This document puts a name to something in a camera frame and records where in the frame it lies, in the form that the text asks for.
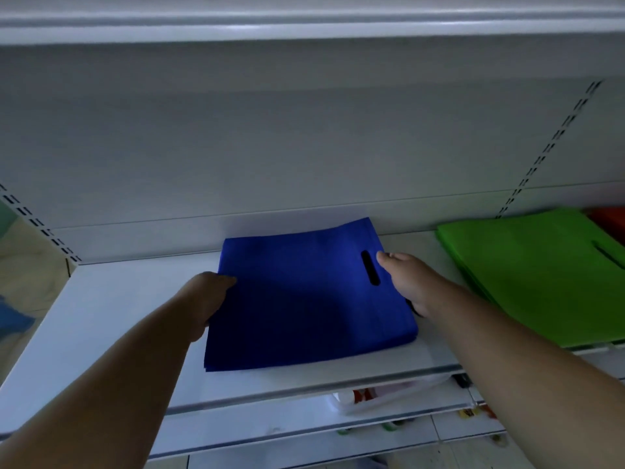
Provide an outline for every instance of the person's right arm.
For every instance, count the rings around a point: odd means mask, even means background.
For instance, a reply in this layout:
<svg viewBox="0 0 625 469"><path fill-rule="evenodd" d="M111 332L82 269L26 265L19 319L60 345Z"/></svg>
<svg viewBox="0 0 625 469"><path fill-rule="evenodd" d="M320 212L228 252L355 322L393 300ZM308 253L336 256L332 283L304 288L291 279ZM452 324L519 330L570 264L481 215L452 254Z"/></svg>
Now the person's right arm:
<svg viewBox="0 0 625 469"><path fill-rule="evenodd" d="M539 469L625 466L625 386L408 254L378 253Z"/></svg>

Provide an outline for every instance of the person's left arm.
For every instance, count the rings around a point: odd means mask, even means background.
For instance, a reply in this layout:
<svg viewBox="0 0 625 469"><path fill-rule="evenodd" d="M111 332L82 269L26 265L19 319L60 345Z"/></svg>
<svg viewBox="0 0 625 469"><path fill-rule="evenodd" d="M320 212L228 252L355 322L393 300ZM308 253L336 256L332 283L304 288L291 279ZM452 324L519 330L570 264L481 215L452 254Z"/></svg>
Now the person's left arm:
<svg viewBox="0 0 625 469"><path fill-rule="evenodd" d="M235 282L194 276L4 441L0 467L142 468L189 345Z"/></svg>

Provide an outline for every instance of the forearm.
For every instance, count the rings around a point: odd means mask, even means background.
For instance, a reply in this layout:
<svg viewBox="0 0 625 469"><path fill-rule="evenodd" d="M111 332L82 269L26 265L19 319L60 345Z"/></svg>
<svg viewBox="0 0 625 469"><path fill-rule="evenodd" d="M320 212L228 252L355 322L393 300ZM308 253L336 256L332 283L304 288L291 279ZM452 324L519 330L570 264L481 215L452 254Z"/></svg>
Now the forearm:
<svg viewBox="0 0 625 469"><path fill-rule="evenodd" d="M625 460L625 387L457 285L429 305L489 406L539 468Z"/></svg>
<svg viewBox="0 0 625 469"><path fill-rule="evenodd" d="M143 467L192 340L184 305L171 300L128 331L2 444L0 466Z"/></svg>

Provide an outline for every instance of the hand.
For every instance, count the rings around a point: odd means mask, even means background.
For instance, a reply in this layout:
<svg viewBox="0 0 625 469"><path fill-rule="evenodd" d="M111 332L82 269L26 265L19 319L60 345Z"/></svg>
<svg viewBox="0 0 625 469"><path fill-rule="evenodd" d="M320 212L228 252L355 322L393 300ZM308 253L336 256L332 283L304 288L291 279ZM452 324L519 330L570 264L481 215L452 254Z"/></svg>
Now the hand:
<svg viewBox="0 0 625 469"><path fill-rule="evenodd" d="M174 295L172 300L180 303L191 313L194 326L193 341L202 336L206 322L226 299L226 291L235 284L235 277L205 271L187 281Z"/></svg>
<svg viewBox="0 0 625 469"><path fill-rule="evenodd" d="M391 275L395 289L409 299L414 310L424 317L430 315L436 294L445 292L444 288L451 285L422 260L408 253L378 252L376 258Z"/></svg>

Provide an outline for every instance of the shelving unit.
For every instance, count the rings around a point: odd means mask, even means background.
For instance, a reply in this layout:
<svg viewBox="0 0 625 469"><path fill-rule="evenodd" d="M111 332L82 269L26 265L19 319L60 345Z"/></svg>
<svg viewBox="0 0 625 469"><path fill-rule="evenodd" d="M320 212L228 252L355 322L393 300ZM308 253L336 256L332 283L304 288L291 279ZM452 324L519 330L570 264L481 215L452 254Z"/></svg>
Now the shelving unit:
<svg viewBox="0 0 625 469"><path fill-rule="evenodd" d="M462 283L442 222L625 204L624 41L623 0L0 0L0 197L79 265L0 388L0 434L216 270L226 237L369 216L387 251ZM212 374L201 339L151 456L277 469L312 463L308 444L335 460L499 431L458 423L482 397L452 381L331 412L329 392L462 371L419 328L380 353ZM574 352L625 378L622 347Z"/></svg>

